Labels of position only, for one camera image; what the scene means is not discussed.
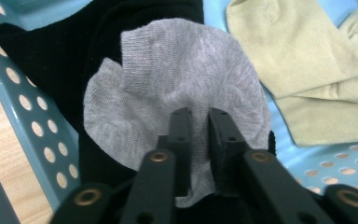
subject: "plastic basket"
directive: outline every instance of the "plastic basket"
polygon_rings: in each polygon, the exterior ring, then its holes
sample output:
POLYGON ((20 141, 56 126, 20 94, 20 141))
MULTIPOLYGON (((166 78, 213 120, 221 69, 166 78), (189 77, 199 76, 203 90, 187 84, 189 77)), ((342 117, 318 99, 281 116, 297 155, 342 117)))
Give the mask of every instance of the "plastic basket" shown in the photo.
MULTIPOLYGON (((31 30, 73 14, 89 0, 0 0, 0 22, 31 30)), ((227 30, 228 0, 205 0, 205 23, 227 30)), ((335 25, 355 8, 358 0, 320 0, 335 25)), ((266 91, 277 137, 278 158, 305 188, 323 193, 329 184, 358 187, 358 143, 296 147, 282 116, 266 91)), ((0 50, 0 101, 53 210, 79 185, 77 134, 54 102, 36 88, 0 50)))

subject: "cloth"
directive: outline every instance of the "cloth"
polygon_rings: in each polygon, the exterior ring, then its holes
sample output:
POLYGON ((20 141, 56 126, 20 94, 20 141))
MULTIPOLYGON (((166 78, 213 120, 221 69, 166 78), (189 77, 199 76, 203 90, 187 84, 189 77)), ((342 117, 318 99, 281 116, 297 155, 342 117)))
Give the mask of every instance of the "cloth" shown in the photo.
POLYGON ((74 15, 48 26, 25 31, 0 24, 0 46, 40 90, 57 104, 77 129, 82 120, 82 64, 104 12, 121 1, 94 0, 74 15))
POLYGON ((276 104, 298 146, 358 142, 358 103, 290 96, 276 104))
POLYGON ((210 107, 227 111, 252 148, 269 146, 269 110, 257 74, 240 45, 221 30, 181 19, 124 32, 123 66, 105 59, 89 81, 84 105, 91 138, 119 163, 138 170, 143 155, 168 133, 170 114, 192 110, 188 207, 214 192, 208 159, 210 107))
MULTIPOLYGON (((358 9, 338 29, 358 47, 358 9)), ((286 97, 276 103, 299 146, 358 142, 358 103, 305 97, 286 97)))
POLYGON ((203 22, 202 1, 94 0, 74 15, 33 31, 0 24, 0 46, 79 132, 87 82, 103 58, 121 61, 121 32, 162 18, 203 22))
POLYGON ((358 102, 358 46, 316 0, 232 0, 227 26, 276 99, 358 102))

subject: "wooden floor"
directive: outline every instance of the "wooden floor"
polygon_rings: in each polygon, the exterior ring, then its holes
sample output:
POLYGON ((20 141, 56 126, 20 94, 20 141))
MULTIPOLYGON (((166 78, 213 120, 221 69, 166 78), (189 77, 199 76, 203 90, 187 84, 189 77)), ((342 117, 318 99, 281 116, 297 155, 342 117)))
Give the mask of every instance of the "wooden floor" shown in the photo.
POLYGON ((48 223, 52 211, 0 104, 0 181, 21 223, 48 223))

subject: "gray sock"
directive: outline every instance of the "gray sock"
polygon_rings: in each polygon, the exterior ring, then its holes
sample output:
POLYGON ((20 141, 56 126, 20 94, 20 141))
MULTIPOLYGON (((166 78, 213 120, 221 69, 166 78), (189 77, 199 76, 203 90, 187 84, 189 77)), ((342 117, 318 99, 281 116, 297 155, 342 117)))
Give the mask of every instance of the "gray sock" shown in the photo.
POLYGON ((227 111, 250 147, 268 148, 266 98, 231 35, 182 19, 161 20, 124 32, 121 47, 123 66, 105 59, 89 81, 86 130, 113 159, 139 170, 158 136, 168 134, 170 114, 191 109, 191 192, 176 198, 176 206, 191 206, 214 192, 207 149, 210 107, 227 111))

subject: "black fabric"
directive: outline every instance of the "black fabric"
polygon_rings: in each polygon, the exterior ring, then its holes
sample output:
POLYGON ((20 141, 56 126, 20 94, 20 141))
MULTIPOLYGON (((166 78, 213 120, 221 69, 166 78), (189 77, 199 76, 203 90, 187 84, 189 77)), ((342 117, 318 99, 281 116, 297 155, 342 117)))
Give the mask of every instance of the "black fabric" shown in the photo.
POLYGON ((33 31, 0 24, 0 46, 20 70, 56 102, 69 123, 82 123, 82 74, 95 28, 124 0, 94 0, 76 14, 33 31))
POLYGON ((275 133, 273 131, 270 131, 268 136, 268 152, 272 153, 274 156, 277 156, 275 133))
POLYGON ((95 74, 104 57, 122 63, 120 34, 123 31, 161 19, 181 18, 203 23, 202 6, 201 0, 129 0, 111 8, 94 34, 85 74, 95 74))
POLYGON ((102 151, 84 129, 79 132, 79 171, 81 183, 104 183, 116 188, 134 177, 136 172, 127 168, 102 151))
POLYGON ((176 208, 176 224, 243 224, 240 200, 210 194, 188 208, 176 208))

